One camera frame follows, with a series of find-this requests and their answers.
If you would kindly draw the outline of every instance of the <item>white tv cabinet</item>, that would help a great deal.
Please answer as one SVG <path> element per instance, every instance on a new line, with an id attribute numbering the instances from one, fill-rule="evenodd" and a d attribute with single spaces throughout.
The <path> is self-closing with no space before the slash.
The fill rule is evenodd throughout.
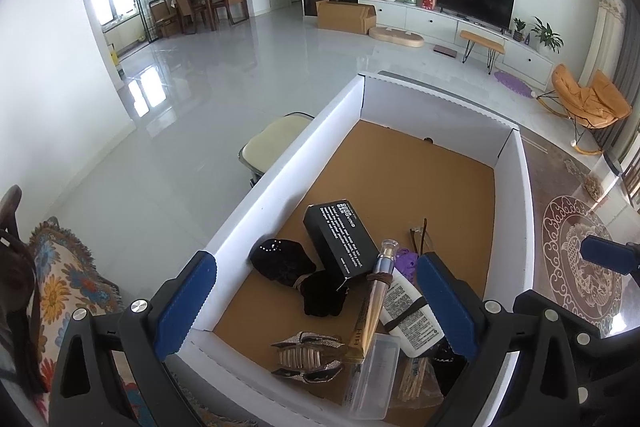
<path id="1" fill-rule="evenodd" d="M 514 41 L 511 36 L 502 35 L 482 26 L 470 23 L 459 17 L 432 10 L 425 10 L 401 2 L 383 0 L 359 0 L 361 4 L 370 4 L 376 8 L 376 25 L 398 28 L 418 33 L 426 42 L 440 44 L 463 54 L 466 41 L 460 38 L 460 32 L 466 30 L 500 42 L 504 46 L 504 55 L 499 55 L 495 67 L 524 80 L 534 89 L 545 91 L 553 62 L 543 57 L 533 48 Z M 486 61 L 486 50 L 479 47 L 471 55 Z"/>

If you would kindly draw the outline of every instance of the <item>round rug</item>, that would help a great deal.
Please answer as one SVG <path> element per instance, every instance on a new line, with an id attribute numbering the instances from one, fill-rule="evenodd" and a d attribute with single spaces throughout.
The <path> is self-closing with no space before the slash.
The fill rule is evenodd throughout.
<path id="1" fill-rule="evenodd" d="M 506 87 L 507 89 L 511 89 L 513 92 L 516 92 L 520 96 L 524 96 L 525 98 L 536 97 L 536 94 L 531 90 L 531 88 L 517 76 L 513 76 L 510 73 L 498 70 L 494 73 L 494 77 L 504 87 Z"/>
<path id="2" fill-rule="evenodd" d="M 604 223 L 580 200 L 551 200 L 542 219 L 542 250 L 556 301 L 606 335 L 620 311 L 622 275 L 582 259 L 580 243 L 588 235 L 611 239 Z"/>

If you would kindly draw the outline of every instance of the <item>black velvet pouch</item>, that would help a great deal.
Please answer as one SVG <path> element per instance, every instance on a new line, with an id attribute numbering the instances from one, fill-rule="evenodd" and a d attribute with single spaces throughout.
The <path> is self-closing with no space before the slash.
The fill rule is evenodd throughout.
<path id="1" fill-rule="evenodd" d="M 335 291 L 327 273 L 316 272 L 316 265 L 300 243 L 268 239 L 254 248 L 249 260 L 267 279 L 300 291 L 305 300 L 305 314 L 326 317 L 342 311 L 347 290 Z"/>

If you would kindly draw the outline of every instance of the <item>purple mat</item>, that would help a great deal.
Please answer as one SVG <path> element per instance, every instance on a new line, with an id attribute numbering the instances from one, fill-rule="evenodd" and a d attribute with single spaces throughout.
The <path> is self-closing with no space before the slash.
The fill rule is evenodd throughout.
<path id="1" fill-rule="evenodd" d="M 494 73 L 495 79 L 500 82 L 504 87 L 511 89 L 513 92 L 518 93 L 525 98 L 535 98 L 535 94 L 531 94 L 531 88 L 527 86 L 517 76 L 505 73 L 504 71 L 496 71 Z"/>

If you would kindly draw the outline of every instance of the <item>rocking chair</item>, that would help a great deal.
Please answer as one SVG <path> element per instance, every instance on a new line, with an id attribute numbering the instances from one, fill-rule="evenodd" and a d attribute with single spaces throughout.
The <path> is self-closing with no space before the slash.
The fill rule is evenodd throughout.
<path id="1" fill-rule="evenodd" d="M 618 88 L 602 73 L 596 71 L 590 87 L 580 87 L 564 64 L 554 71 L 551 81 L 554 90 L 541 94 L 537 100 L 553 114 L 569 118 L 574 123 L 575 139 L 572 147 L 580 154 L 598 155 L 602 151 L 585 151 L 578 147 L 580 138 L 588 129 L 603 129 L 631 114 L 631 106 Z M 562 105 L 566 113 L 558 112 L 546 103 L 552 99 Z M 578 124 L 583 127 L 578 133 Z"/>

